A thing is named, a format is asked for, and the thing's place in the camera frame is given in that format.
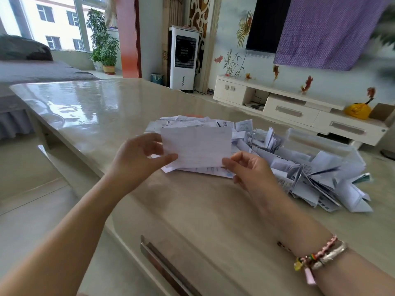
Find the tv stand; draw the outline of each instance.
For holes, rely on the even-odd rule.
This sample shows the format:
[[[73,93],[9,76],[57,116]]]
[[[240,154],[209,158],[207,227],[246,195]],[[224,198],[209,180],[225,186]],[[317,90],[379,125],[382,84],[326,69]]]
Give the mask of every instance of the tv stand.
[[[264,108],[251,108],[257,90],[267,97]],[[346,103],[322,94],[307,92],[276,82],[259,82],[234,76],[218,75],[213,99],[239,107],[264,118],[321,134],[337,134],[359,148],[362,143],[376,145],[388,127],[379,120],[361,120],[343,113]]]

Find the bed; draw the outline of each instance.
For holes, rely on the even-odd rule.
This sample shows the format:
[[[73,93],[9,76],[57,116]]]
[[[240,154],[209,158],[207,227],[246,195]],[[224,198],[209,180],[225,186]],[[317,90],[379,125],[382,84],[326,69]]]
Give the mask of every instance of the bed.
[[[97,80],[63,62],[39,60],[0,61],[0,140],[33,132],[22,102],[9,88],[19,83]]]

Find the person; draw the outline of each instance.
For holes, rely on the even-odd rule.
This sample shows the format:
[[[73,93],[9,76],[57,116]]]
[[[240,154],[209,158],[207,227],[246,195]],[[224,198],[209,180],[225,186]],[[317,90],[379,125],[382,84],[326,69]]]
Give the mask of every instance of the person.
[[[0,296],[75,296],[116,204],[153,172],[177,159],[163,155],[161,136],[127,140],[101,180],[73,207],[49,236],[0,283]],[[147,156],[161,157],[151,159]],[[303,213],[277,184],[268,163],[239,152],[223,159],[234,182],[248,191],[262,218],[282,234],[295,256],[318,251],[332,233]],[[393,295],[395,280],[351,249],[314,271],[326,296]]]

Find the black television screen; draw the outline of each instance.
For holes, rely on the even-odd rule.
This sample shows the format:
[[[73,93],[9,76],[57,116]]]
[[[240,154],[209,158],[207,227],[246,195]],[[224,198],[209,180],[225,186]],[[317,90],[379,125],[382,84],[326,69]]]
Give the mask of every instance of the black television screen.
[[[246,49],[275,53],[291,0],[257,0]]]

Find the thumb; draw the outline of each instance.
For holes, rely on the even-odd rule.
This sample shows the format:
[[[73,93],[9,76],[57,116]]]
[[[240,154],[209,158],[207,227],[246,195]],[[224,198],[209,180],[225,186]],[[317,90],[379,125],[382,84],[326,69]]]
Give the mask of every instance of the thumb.
[[[248,168],[245,168],[241,166],[239,163],[236,161],[233,161],[232,159],[229,158],[223,158],[222,159],[222,164],[229,169],[231,172],[234,174],[237,174],[240,179],[243,180],[243,178],[246,176],[246,174],[249,172]]]
[[[155,159],[150,159],[150,162],[151,162],[150,166],[155,171],[155,170],[162,168],[163,166],[166,166],[167,164],[170,164],[171,162],[175,161],[177,158],[178,158],[177,154],[169,154],[166,156],[160,156]]]

